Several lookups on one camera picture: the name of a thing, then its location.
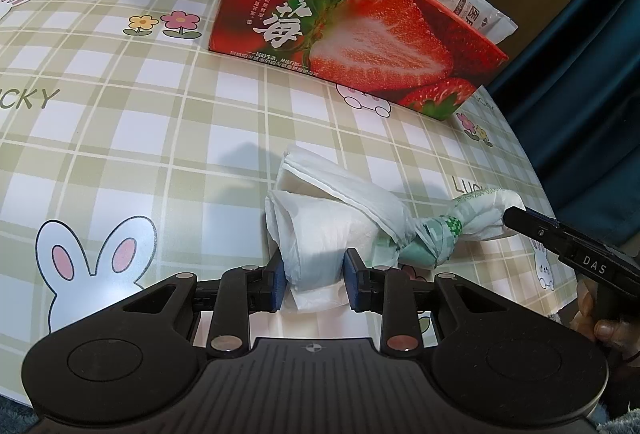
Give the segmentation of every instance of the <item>table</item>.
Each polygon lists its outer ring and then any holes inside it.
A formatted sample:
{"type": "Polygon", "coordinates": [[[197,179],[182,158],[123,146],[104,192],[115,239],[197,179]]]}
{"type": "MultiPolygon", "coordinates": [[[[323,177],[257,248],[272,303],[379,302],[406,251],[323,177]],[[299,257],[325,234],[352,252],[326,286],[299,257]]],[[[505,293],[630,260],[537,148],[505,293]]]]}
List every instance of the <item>table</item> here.
{"type": "MultiPolygon", "coordinates": [[[[489,186],[552,215],[484,89],[446,122],[399,106],[385,118],[349,106],[335,84],[210,53],[218,0],[8,2],[17,3],[0,18],[0,394],[9,398],[27,401],[20,364],[50,326],[180,271],[208,279],[265,264],[264,198],[290,143],[388,189],[414,216],[489,186]]],[[[529,239],[514,236],[460,243],[438,270],[556,312],[575,296],[574,273],[550,258],[554,290],[543,289],[534,260],[529,239]]],[[[344,309],[252,316],[254,335],[376,337],[379,327],[377,316],[344,309]]],[[[432,328],[424,340],[434,343],[432,328]]]]}

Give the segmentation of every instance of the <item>dark blue curtain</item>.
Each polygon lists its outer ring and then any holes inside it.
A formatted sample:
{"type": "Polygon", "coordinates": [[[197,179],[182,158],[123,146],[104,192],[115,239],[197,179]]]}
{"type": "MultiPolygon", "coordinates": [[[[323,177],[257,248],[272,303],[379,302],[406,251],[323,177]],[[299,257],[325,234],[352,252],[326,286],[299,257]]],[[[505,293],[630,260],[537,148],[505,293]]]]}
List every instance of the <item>dark blue curtain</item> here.
{"type": "Polygon", "coordinates": [[[572,0],[488,90],[559,220],[640,231],[640,0],[572,0]]]}

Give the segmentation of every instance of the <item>ribbed black surface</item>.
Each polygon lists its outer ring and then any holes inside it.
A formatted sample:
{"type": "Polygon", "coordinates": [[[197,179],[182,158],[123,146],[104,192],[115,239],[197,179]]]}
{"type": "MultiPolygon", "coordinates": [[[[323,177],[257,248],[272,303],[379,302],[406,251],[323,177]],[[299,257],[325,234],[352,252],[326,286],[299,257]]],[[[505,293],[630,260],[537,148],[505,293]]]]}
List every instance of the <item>ribbed black surface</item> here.
{"type": "MultiPolygon", "coordinates": [[[[44,420],[32,432],[88,430],[44,420]]],[[[591,434],[595,430],[580,420],[546,430],[518,431],[464,416],[431,388],[417,363],[385,358],[368,339],[262,338],[247,356],[209,364],[174,406],[136,424],[100,432],[591,434]]]]}

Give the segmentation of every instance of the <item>strawberry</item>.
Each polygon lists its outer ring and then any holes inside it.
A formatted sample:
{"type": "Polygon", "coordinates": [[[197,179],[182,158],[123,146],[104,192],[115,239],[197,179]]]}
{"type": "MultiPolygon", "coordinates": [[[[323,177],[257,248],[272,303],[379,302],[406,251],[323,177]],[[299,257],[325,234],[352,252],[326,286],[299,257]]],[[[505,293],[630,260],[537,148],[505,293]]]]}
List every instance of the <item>strawberry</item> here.
{"type": "Polygon", "coordinates": [[[431,104],[428,105],[437,107],[447,98],[455,94],[456,97],[452,97],[450,103],[452,106],[459,106],[468,99],[475,90],[476,87],[468,80],[451,77],[431,84],[430,86],[422,86],[413,90],[400,100],[398,104],[419,112],[424,112],[424,107],[427,105],[427,102],[431,102],[431,104]]]}
{"type": "Polygon", "coordinates": [[[446,29],[438,32],[443,44],[453,55],[453,72],[455,76],[473,77],[481,82],[490,80],[506,58],[496,52],[490,42],[472,33],[459,22],[451,21],[446,29]]]}
{"type": "Polygon", "coordinates": [[[414,0],[345,0],[309,53],[319,77],[369,92],[431,84],[453,60],[414,0]]]}

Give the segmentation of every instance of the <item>red cardboard box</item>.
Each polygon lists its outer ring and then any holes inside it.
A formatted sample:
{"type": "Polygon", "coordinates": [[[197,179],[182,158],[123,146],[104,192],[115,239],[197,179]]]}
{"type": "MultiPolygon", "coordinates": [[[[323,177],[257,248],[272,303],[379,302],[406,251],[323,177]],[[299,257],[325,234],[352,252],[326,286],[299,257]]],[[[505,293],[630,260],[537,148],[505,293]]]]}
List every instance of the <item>red cardboard box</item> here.
{"type": "Polygon", "coordinates": [[[437,0],[222,0],[209,48],[439,120],[507,58],[437,0]]]}

